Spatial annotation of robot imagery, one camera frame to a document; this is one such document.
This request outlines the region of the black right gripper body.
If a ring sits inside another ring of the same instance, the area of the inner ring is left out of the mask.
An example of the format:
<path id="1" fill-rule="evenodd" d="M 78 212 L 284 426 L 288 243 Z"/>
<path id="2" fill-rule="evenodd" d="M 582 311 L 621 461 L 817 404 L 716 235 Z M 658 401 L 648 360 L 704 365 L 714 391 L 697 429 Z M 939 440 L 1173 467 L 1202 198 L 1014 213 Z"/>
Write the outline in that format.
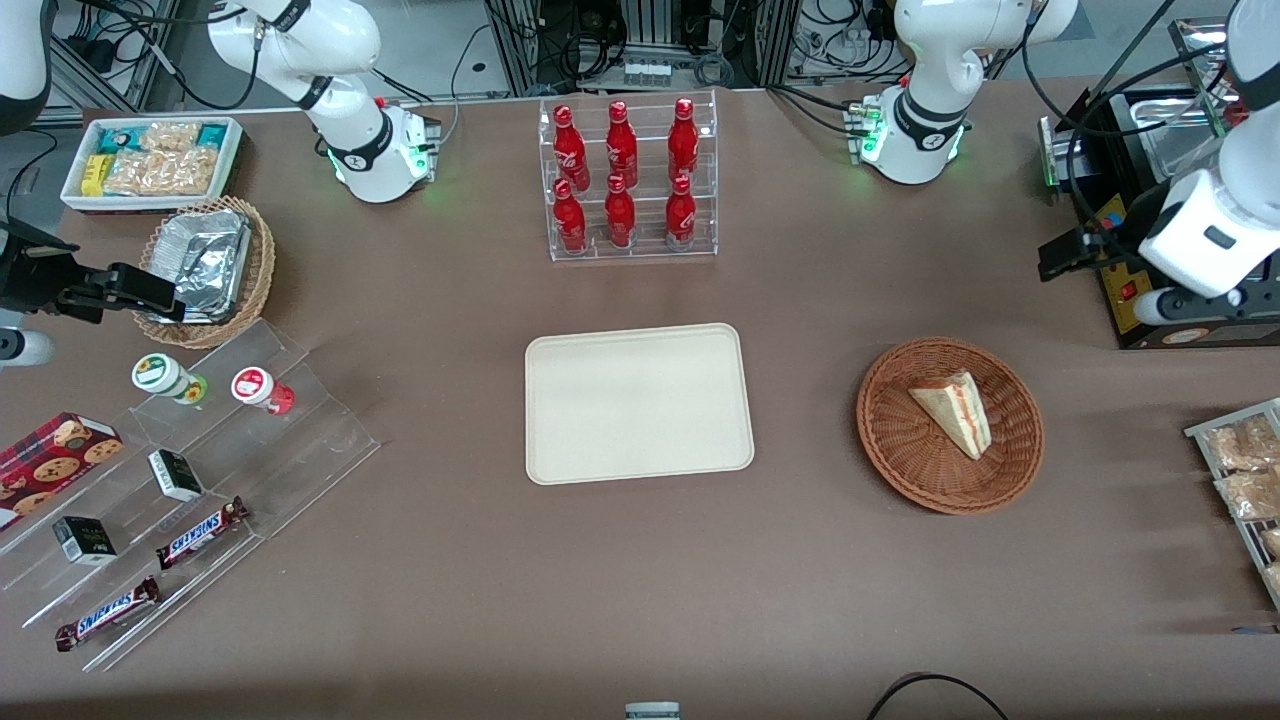
<path id="1" fill-rule="evenodd" d="M 90 288 L 93 268 L 81 265 L 76 245 L 63 243 L 24 222 L 3 223 L 1 307 L 32 315 L 100 323 L 104 310 L 83 305 L 100 295 Z"/>

